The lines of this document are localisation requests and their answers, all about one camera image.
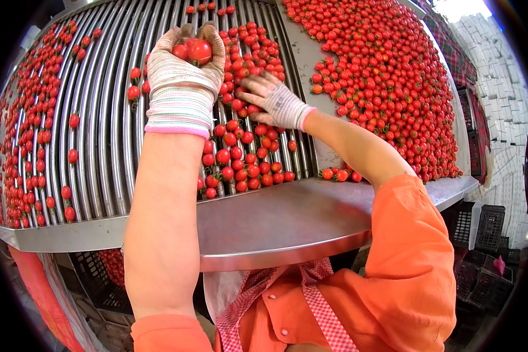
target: person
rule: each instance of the person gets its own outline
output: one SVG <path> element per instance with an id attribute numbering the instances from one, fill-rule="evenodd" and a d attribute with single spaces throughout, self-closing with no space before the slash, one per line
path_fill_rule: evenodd
<path id="1" fill-rule="evenodd" d="M 174 57 L 190 33 L 171 29 L 148 60 L 148 124 L 124 238 L 136 352 L 211 350 L 192 304 L 196 194 L 225 50 L 209 23 L 197 36 L 210 42 L 210 62 L 198 68 Z M 318 138 L 372 184 L 373 241 L 365 277 L 332 273 L 327 258 L 248 271 L 214 319 L 214 350 L 443 351 L 456 322 L 453 248 L 422 181 L 381 138 L 305 104 L 272 74 L 241 85 L 250 93 L 237 96 L 264 110 L 252 119 Z"/>

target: gloved hand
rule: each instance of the gloved hand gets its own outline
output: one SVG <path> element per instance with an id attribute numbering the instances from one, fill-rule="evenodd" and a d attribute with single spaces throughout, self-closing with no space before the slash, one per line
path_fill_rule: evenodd
<path id="1" fill-rule="evenodd" d="M 243 78 L 240 85 L 249 89 L 251 94 L 239 92 L 238 98 L 267 111 L 251 114 L 251 119 L 257 122 L 303 131 L 305 119 L 316 109 L 302 102 L 282 81 L 267 71 L 261 76 Z"/>
<path id="2" fill-rule="evenodd" d="M 219 88 L 225 78 L 225 47 L 209 22 L 197 32 L 212 48 L 212 61 L 201 68 L 172 55 L 172 48 L 191 37 L 192 26 L 174 27 L 156 43 L 148 58 L 151 86 L 145 132 L 190 133 L 209 138 Z"/>

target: wall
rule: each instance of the wall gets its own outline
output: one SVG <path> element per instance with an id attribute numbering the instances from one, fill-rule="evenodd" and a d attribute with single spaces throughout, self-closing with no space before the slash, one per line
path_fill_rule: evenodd
<path id="1" fill-rule="evenodd" d="M 478 90 L 494 154 L 492 183 L 480 186 L 466 201 L 506 208 L 503 236 L 511 248 L 528 247 L 528 214 L 524 194 L 524 152 L 528 132 L 528 87 L 499 25 L 493 17 L 463 16 L 450 24 L 478 70 Z"/>

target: pink checkered apron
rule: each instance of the pink checkered apron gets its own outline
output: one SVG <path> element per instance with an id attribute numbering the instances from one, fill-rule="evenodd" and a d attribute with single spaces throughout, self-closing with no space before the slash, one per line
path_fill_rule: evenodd
<path id="1" fill-rule="evenodd" d="M 315 316 L 326 341 L 334 352 L 358 352 L 356 345 L 334 314 L 331 306 L 317 288 L 317 282 L 333 270 L 329 258 L 298 264 L 303 296 Z M 267 290 L 287 269 L 270 268 L 250 270 L 246 273 L 236 299 L 217 317 L 215 323 L 221 337 L 224 352 L 242 352 L 239 322 L 254 300 Z"/>

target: forearm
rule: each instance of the forearm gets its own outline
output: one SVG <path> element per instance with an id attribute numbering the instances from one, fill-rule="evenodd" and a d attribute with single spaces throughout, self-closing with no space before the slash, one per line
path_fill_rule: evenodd
<path id="1" fill-rule="evenodd" d="M 314 110 L 305 120 L 304 129 L 331 147 L 364 176 L 376 192 L 394 176 L 403 173 L 415 176 L 407 161 L 391 145 L 352 123 Z"/>
<path id="2" fill-rule="evenodd" d="M 204 138 L 147 133 L 125 233 L 126 288 L 136 319 L 195 317 L 196 192 Z"/>

